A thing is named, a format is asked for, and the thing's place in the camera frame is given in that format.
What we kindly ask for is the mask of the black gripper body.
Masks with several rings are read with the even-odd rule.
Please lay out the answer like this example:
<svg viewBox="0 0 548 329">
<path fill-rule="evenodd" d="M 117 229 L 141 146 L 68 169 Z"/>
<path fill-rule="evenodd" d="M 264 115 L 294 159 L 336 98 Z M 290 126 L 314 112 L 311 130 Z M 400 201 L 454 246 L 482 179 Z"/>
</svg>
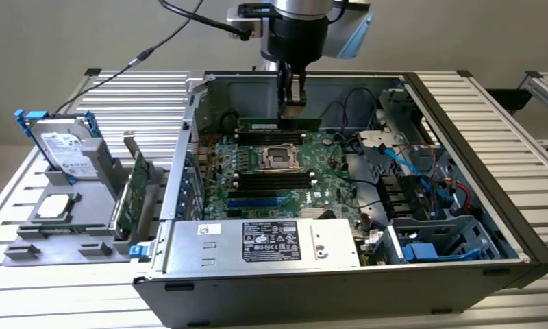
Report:
<svg viewBox="0 0 548 329">
<path fill-rule="evenodd" d="M 271 17 L 262 56 L 270 62 L 308 66 L 323 56 L 327 33 L 326 16 L 316 20 Z"/>
</svg>

